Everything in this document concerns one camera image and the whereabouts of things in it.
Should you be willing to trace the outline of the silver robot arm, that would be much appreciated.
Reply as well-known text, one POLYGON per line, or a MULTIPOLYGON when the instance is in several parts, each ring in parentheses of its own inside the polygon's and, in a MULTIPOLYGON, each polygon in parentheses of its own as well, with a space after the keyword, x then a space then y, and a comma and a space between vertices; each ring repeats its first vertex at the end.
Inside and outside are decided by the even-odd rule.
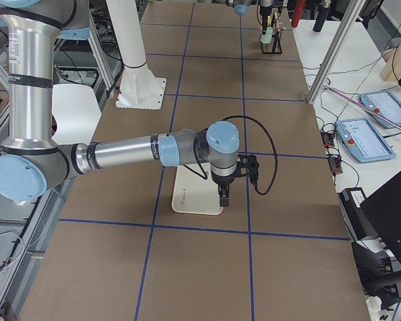
MULTIPOLYGON (((220 1, 220 3, 224 3, 226 6, 233 8, 234 12, 237 15, 244 16, 244 14, 246 14, 246 12, 248 12, 249 6, 252 3, 252 1, 224 0, 224 1, 220 1)), ((272 6, 274 6, 275 3, 276 3, 276 1, 273 1, 273 0, 260 0, 259 1, 260 6, 270 9, 270 11, 271 11, 272 6)))
POLYGON ((78 175, 158 160, 165 167, 209 163, 220 204, 229 204, 239 149, 239 132, 230 122, 198 132, 92 142, 101 115, 93 89, 53 80, 56 38, 90 35, 87 1, 1 1, 0 17, 9 30, 10 115, 1 145, 1 195, 28 201, 78 175))

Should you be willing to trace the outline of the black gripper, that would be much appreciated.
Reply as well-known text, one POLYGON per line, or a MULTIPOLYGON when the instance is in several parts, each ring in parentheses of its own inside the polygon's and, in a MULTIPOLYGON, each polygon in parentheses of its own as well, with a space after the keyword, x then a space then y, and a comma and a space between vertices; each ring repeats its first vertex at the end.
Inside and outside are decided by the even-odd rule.
POLYGON ((235 180, 236 169, 211 169, 213 181, 218 185, 219 202, 221 207, 229 206, 228 186, 235 180))

